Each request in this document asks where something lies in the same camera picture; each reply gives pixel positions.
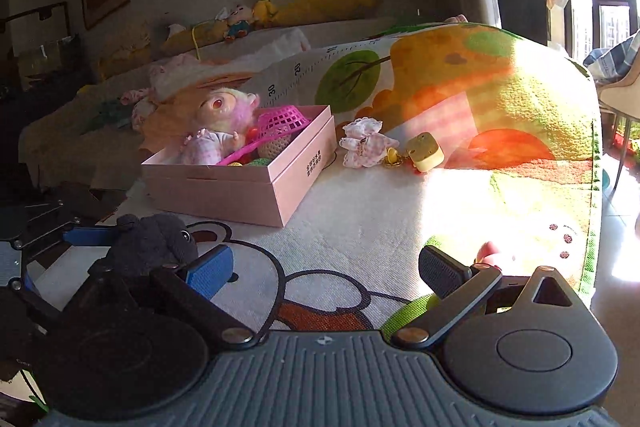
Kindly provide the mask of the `black crochet plush animal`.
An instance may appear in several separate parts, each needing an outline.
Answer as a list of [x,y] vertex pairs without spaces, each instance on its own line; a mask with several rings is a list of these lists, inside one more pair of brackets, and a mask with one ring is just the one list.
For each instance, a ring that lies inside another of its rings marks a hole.
[[98,277],[146,277],[165,265],[182,267],[198,259],[198,247],[184,222],[169,213],[138,218],[123,215],[116,221],[117,237],[106,255],[88,273]]

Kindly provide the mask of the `pink plush monster doll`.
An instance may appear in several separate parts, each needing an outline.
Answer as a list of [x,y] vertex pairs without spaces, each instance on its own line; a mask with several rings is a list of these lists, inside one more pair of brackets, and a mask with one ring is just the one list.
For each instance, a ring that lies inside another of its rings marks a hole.
[[254,127],[260,98],[231,88],[210,91],[198,106],[191,132],[184,138],[180,161],[184,165],[215,166],[246,144]]

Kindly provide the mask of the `pink plastic toy strainer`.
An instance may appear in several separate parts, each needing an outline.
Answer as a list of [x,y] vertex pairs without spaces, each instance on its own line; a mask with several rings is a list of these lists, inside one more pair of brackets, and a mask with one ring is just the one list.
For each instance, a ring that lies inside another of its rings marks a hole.
[[262,110],[257,117],[257,133],[254,140],[219,161],[218,166],[229,166],[243,156],[253,153],[262,144],[298,133],[309,125],[310,120],[294,105]]

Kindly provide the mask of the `pink caterpillar toy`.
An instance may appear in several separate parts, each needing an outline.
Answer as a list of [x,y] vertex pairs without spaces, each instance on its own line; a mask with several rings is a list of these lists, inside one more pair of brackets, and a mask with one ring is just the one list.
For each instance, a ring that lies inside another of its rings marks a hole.
[[502,270],[504,261],[499,254],[498,248],[494,243],[486,242],[477,251],[474,263],[476,265],[489,265],[498,270]]

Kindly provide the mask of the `pink cardboard box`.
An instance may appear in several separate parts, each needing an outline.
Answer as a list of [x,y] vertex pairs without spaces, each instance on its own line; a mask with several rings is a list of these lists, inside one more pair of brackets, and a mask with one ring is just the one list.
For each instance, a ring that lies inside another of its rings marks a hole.
[[303,106],[310,125],[269,165],[191,166],[165,147],[141,164],[142,179],[159,210],[194,217],[282,228],[337,148],[328,106]]

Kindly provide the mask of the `cream yellow toy block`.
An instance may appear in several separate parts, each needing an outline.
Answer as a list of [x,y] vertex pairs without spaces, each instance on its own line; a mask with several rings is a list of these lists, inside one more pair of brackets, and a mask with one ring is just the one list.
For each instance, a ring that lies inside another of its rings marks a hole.
[[406,152],[414,169],[420,173],[428,173],[438,167],[445,154],[431,133],[423,132],[414,136],[406,144]]

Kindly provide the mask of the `colourful cartoon play mat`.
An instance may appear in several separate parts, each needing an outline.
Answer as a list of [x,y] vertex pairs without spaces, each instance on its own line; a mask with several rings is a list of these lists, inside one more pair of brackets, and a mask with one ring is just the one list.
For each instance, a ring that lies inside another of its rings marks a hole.
[[[246,324],[296,331],[394,329],[423,308],[420,250],[461,262],[486,242],[509,275],[558,269],[594,291],[601,168],[596,91],[582,68],[510,32],[466,24],[307,51],[253,77],[270,106],[326,105],[335,132],[370,117],[399,142],[397,168],[320,172],[284,228],[186,215],[232,244],[238,279],[215,296]],[[445,160],[414,169],[406,144],[428,132]]]

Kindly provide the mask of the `red plastic toy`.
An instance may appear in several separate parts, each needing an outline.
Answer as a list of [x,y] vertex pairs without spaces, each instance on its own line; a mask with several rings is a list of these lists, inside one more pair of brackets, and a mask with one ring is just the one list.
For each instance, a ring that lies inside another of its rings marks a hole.
[[259,131],[257,128],[250,128],[247,130],[245,135],[246,143],[253,143],[259,138]]

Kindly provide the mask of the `white frilly doll cloth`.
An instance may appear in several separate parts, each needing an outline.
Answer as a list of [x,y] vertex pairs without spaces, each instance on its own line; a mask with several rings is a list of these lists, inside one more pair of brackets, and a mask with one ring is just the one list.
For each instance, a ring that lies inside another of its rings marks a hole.
[[370,117],[358,118],[343,127],[344,136],[338,145],[345,150],[343,166],[359,169],[382,164],[390,148],[399,142],[381,133],[382,121]]

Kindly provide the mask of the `glass aquarium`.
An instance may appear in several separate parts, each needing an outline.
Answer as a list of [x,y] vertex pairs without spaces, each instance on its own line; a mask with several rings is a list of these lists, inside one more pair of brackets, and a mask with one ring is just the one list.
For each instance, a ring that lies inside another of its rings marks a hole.
[[2,18],[1,29],[11,33],[12,56],[24,91],[73,87],[85,57],[66,1]]

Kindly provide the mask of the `white fleece blanket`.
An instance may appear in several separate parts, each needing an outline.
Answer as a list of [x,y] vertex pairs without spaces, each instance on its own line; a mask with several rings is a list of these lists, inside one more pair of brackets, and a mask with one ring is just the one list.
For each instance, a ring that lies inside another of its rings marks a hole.
[[310,49],[303,31],[293,28],[257,51],[231,61],[199,60],[191,53],[183,53],[163,64],[153,63],[150,66],[151,92],[157,102],[165,102],[192,84],[232,74],[256,74],[274,63]]

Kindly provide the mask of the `beige chair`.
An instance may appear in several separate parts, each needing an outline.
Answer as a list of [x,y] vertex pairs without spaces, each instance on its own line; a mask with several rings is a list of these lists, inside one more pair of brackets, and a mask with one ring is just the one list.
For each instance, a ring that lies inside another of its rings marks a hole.
[[602,107],[625,121],[620,161],[613,190],[625,165],[631,127],[639,121],[639,31],[612,48],[592,50],[582,62],[597,86]]

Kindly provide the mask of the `small boy doll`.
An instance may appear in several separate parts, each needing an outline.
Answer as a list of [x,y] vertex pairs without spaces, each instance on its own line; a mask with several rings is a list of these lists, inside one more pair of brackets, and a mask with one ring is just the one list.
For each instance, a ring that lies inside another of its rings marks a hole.
[[246,37],[253,30],[254,23],[253,10],[246,5],[237,5],[227,18],[224,41],[231,42]]

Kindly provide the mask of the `yellow duck plush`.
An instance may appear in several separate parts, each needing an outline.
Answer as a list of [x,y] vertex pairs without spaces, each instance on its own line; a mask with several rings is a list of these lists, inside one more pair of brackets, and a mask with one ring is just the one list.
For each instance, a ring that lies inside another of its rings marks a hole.
[[271,27],[278,14],[278,9],[271,0],[256,0],[252,11],[256,28]]

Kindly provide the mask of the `yellow pillow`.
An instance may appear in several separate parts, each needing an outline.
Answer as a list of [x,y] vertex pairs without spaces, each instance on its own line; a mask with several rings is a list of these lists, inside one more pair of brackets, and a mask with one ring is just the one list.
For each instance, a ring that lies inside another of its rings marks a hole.
[[383,0],[293,0],[280,6],[273,17],[273,25],[303,26],[361,20],[373,16]]

